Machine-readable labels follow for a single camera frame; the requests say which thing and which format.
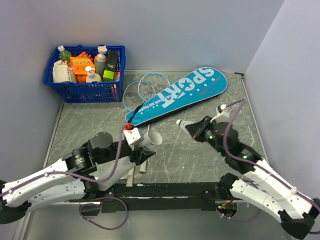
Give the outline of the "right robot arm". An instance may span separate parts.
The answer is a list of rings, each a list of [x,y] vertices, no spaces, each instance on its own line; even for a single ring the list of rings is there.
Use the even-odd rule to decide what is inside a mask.
[[[199,122],[178,120],[176,124],[195,141],[210,144],[235,171],[250,179],[255,188],[228,173],[220,179],[218,193],[223,199],[242,199],[274,217],[292,237],[303,240],[312,234],[320,214],[320,200],[309,198],[284,180],[252,147],[239,141],[228,122],[208,116]]]

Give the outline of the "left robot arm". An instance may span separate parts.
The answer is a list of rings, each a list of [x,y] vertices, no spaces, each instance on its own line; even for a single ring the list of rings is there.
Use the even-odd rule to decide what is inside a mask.
[[[156,154],[162,136],[138,128],[119,141],[99,132],[52,165],[19,180],[0,182],[0,223],[16,222],[38,208],[65,201],[93,201],[125,174]]]

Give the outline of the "blue racket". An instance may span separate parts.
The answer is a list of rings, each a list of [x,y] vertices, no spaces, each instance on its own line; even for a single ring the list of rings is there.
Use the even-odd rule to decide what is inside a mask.
[[[142,105],[156,93],[154,87],[147,81],[134,81],[130,83],[123,92],[123,106],[130,112]],[[139,172],[144,174],[147,168],[147,161],[142,163]],[[126,187],[133,187],[135,168],[127,173]]]
[[[137,92],[140,98],[146,102],[168,86],[170,86],[170,81],[164,74],[149,72],[139,81]]]

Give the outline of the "white shuttlecock tube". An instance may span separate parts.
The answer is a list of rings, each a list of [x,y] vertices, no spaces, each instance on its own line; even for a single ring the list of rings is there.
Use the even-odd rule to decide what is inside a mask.
[[[122,142],[121,147],[125,147],[125,143],[128,143],[129,149],[132,150],[133,155],[126,154],[121,156],[118,160],[115,172],[112,172],[114,163],[103,164],[102,167],[97,168],[95,174],[98,180],[105,179],[111,175],[110,179],[98,183],[100,191],[107,191],[112,185],[120,180],[131,169],[141,165],[148,158],[156,154],[156,148],[162,144],[163,138],[159,132],[155,130],[148,130],[146,133],[142,133],[137,127],[131,130],[123,131],[125,140]]]

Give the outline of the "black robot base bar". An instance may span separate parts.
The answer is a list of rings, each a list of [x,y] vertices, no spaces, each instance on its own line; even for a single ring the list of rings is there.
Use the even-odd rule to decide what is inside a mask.
[[[232,199],[231,194],[217,182],[187,182],[187,183],[140,183],[126,186],[116,183],[107,191],[98,191],[89,199],[79,202],[92,202],[103,198],[102,213],[123,211],[124,207],[113,197],[121,199],[130,211],[156,210],[189,210],[215,211],[219,203]]]

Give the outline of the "blue SPORT racket cover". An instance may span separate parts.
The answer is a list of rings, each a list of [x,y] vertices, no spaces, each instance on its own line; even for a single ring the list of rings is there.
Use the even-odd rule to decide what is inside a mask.
[[[227,78],[217,69],[200,67],[155,94],[135,113],[127,113],[125,121],[136,127],[152,124],[204,100],[222,94]]]

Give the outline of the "white shuttlecock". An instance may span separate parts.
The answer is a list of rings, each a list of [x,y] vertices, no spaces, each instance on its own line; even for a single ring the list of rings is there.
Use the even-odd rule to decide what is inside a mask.
[[[186,126],[193,124],[193,122],[189,120],[178,119],[175,124],[181,129],[186,130]]]

